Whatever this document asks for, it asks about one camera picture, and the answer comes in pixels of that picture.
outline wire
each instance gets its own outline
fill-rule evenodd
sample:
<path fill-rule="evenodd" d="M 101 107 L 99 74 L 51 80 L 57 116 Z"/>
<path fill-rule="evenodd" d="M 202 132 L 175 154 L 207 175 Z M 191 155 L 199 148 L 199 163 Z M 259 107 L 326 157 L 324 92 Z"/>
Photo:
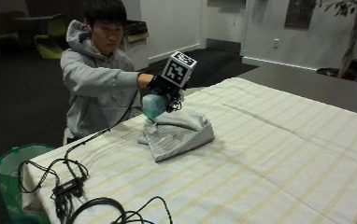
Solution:
<path fill-rule="evenodd" d="M 123 115 L 121 116 L 119 120 L 117 121 L 115 125 L 119 124 L 119 123 L 122 122 L 123 118 L 126 117 L 126 114 L 127 114 L 129 111 L 130 111 L 131 105 L 134 104 L 137 95 L 138 95 L 138 90 L 135 90 L 135 93 L 134 93 L 134 95 L 133 95 L 133 98 L 131 98 L 129 107 L 126 108 L 125 113 L 123 113 Z M 74 146 L 71 146 L 71 147 L 66 150 L 66 153 L 65 153 L 65 159 L 67 160 L 67 154 L 71 152 L 71 150 L 74 150 L 78 146 L 85 145 L 89 141 L 91 141 L 93 139 L 95 139 L 95 138 L 97 138 L 98 136 L 101 136 L 103 133 L 110 132 L 110 130 L 111 130 L 113 127 L 106 128 L 106 129 L 103 129 L 102 131 L 97 132 L 97 133 L 93 134 L 86 140 L 83 140 L 81 143 L 78 143 L 78 144 L 75 144 Z M 65 165 L 66 165 L 66 169 L 69 170 L 69 172 L 70 172 L 70 174 L 73 175 L 73 177 L 77 178 L 77 176 L 75 176 L 75 174 L 74 174 L 74 172 L 73 172 L 73 169 L 71 169 L 70 166 L 69 166 L 67 161 L 66 161 Z"/>
<path fill-rule="evenodd" d="M 86 167 L 79 164 L 77 161 L 71 161 L 71 160 L 66 160 L 66 159 L 57 159 L 51 162 L 51 164 L 46 167 L 41 166 L 38 163 L 33 162 L 33 161 L 23 161 L 19 163 L 18 165 L 18 172 L 17 172 L 17 177 L 18 177 L 18 189 L 23 192 L 23 193 L 33 193 L 42 185 L 42 183 L 45 182 L 46 180 L 46 176 L 47 174 L 53 174 L 55 176 L 55 188 L 59 186 L 59 177 L 57 176 L 57 173 L 54 170 L 51 170 L 51 167 L 53 165 L 59 162 L 59 161 L 67 161 L 67 162 L 71 162 L 74 163 L 81 170 L 85 170 L 87 172 L 87 169 Z M 23 183 L 22 183 L 22 176 L 21 176 L 21 173 L 22 173 L 22 167 L 23 165 L 33 165 L 34 167 L 37 167 L 39 170 L 45 171 L 43 174 L 42 174 L 42 177 L 41 177 L 41 180 L 38 181 L 35 187 L 33 190 L 27 190 L 26 187 L 23 186 Z"/>
<path fill-rule="evenodd" d="M 126 214 L 125 214 L 125 210 L 123 210 L 123 207 L 122 205 L 118 203 L 118 201 L 115 201 L 114 199 L 111 198 L 105 198 L 105 197 L 101 197 L 101 198 L 95 198 L 95 199 L 91 199 L 90 201 L 87 201 L 86 203 L 83 203 L 79 208 L 77 209 L 77 211 L 74 212 L 74 214 L 71 215 L 71 217 L 66 220 L 66 223 L 65 224 L 73 224 L 77 216 L 82 213 L 82 211 L 94 206 L 94 205 L 99 205 L 99 204 L 109 204 L 111 205 L 114 208 L 118 209 L 118 211 L 121 212 L 121 218 L 122 220 L 126 220 Z"/>
<path fill-rule="evenodd" d="M 67 215 L 66 215 L 66 217 L 70 218 L 70 216 L 73 214 L 73 210 L 74 210 L 74 204 L 73 204 L 73 200 L 70 198 L 70 195 L 67 197 L 67 202 L 69 202 L 69 209 L 67 209 Z"/>
<path fill-rule="evenodd" d="M 139 211 L 141 211 L 141 210 L 147 206 L 147 204 L 149 204 L 150 202 L 153 202 L 155 199 L 159 199 L 159 200 L 162 201 L 162 203 L 163 203 L 163 207 L 165 207 L 165 210 L 166 210 L 166 214 L 167 214 L 167 217 L 169 217 L 169 223 L 173 224 L 173 218 L 171 218 L 171 215 L 170 215 L 170 211 L 169 211 L 169 209 L 167 209 L 166 201 L 165 201 L 159 196 L 153 197 L 153 198 L 147 201 L 147 203 L 146 203 L 146 204 L 145 204 L 145 205 L 143 205 L 135 212 L 133 212 L 133 211 L 126 212 L 125 214 L 127 214 L 127 213 L 133 213 L 133 215 L 130 215 L 129 217 L 126 217 L 126 220 L 123 220 L 122 215 L 121 215 L 121 216 L 115 219 L 115 221 L 111 222 L 111 223 L 119 224 L 119 222 L 118 222 L 119 219 L 122 220 L 121 224 L 122 224 L 122 223 L 127 223 L 127 222 L 134 222 L 134 221 L 142 221 L 142 222 L 146 222 L 146 223 L 153 223 L 153 222 L 150 222 L 150 221 L 147 221 L 147 220 L 145 220 L 145 219 L 141 218 Z M 131 216 L 134 216 L 134 215 L 138 215 L 141 219 L 127 220 L 127 219 L 129 219 Z"/>

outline floor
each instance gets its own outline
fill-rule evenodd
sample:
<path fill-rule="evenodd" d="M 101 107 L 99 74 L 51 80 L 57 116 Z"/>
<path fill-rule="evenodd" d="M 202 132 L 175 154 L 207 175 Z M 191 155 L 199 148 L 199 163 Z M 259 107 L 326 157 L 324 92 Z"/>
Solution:
<path fill-rule="evenodd" d="M 186 54 L 196 60 L 188 88 L 206 87 L 255 69 L 235 53 L 196 49 Z M 142 71 L 158 75 L 166 60 Z M 42 60 L 37 52 L 0 56 L 0 156 L 27 144 L 62 145 L 69 92 L 58 60 Z M 0 223 L 9 223 L 0 196 Z"/>

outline hand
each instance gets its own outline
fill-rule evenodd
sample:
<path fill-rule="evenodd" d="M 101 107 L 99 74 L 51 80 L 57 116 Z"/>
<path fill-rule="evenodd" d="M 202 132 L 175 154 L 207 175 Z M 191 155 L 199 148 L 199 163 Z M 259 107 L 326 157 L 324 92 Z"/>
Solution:
<path fill-rule="evenodd" d="M 150 81 L 153 80 L 153 75 L 150 74 L 139 74 L 138 75 L 138 87 L 139 89 L 145 89 L 150 83 Z"/>
<path fill-rule="evenodd" d="M 158 95 L 175 95 L 179 90 L 179 86 L 171 83 L 163 77 L 154 77 L 151 82 L 147 85 L 150 91 L 153 91 Z"/>

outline green bag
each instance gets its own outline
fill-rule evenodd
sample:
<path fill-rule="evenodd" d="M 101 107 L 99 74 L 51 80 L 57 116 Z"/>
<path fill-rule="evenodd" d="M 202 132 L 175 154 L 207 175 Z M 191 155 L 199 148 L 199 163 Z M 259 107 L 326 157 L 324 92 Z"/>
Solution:
<path fill-rule="evenodd" d="M 34 157 L 47 153 L 54 147 L 30 144 L 14 147 L 0 158 L 0 190 L 9 217 L 13 224 L 47 224 L 45 212 L 30 212 L 22 209 L 22 192 L 18 189 L 18 165 Z"/>

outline chair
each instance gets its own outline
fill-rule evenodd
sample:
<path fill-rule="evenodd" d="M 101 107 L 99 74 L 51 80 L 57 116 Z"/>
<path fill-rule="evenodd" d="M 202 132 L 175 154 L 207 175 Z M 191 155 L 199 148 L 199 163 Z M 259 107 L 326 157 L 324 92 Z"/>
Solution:
<path fill-rule="evenodd" d="M 0 54 L 10 48 L 21 49 L 21 42 L 9 14 L 0 12 Z"/>
<path fill-rule="evenodd" d="M 58 14 L 47 21 L 46 35 L 34 36 L 34 43 L 43 59 L 59 59 L 63 50 L 58 41 L 65 40 L 66 25 L 65 16 Z"/>

